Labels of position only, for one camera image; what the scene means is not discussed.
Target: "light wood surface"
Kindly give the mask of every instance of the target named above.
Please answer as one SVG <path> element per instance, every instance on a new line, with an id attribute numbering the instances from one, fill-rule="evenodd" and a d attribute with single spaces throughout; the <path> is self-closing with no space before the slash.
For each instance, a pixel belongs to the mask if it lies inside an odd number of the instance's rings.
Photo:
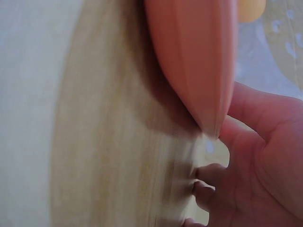
<path id="1" fill-rule="evenodd" d="M 159 69 L 142 1 L 85 2 L 56 116 L 53 226 L 180 226 L 199 134 Z"/>

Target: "finger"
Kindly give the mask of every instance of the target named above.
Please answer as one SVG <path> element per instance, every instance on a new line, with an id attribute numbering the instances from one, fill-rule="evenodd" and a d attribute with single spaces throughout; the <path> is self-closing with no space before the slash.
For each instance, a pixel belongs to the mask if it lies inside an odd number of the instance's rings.
<path id="1" fill-rule="evenodd" d="M 193 195 L 196 197 L 198 207 L 209 212 L 211 201 L 215 195 L 214 189 L 204 186 L 202 182 L 195 182 Z"/>
<path id="2" fill-rule="evenodd" d="M 245 123 L 268 141 L 277 126 L 291 118 L 298 99 L 273 95 L 235 83 L 229 116 Z"/>
<path id="3" fill-rule="evenodd" d="M 245 129 L 231 119 L 226 119 L 222 125 L 219 139 L 231 152 L 236 148 L 237 143 L 247 144 L 247 141 L 261 140 L 262 138 L 254 131 Z"/>
<path id="4" fill-rule="evenodd" d="M 189 218 L 185 220 L 183 227 L 205 227 L 205 225 L 195 223 L 192 218 Z"/>
<path id="5" fill-rule="evenodd" d="M 225 167 L 220 164 L 213 163 L 208 166 L 200 167 L 196 170 L 196 178 L 204 181 L 210 186 L 217 187 L 224 174 Z"/>

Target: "skin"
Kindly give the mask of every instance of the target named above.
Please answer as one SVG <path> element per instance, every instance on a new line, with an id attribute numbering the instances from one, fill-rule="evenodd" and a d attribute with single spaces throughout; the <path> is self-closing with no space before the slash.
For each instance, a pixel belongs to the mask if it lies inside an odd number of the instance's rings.
<path id="1" fill-rule="evenodd" d="M 303 102 L 237 83 L 228 114 L 253 130 L 227 119 L 228 167 L 197 169 L 193 195 L 208 227 L 303 227 Z"/>

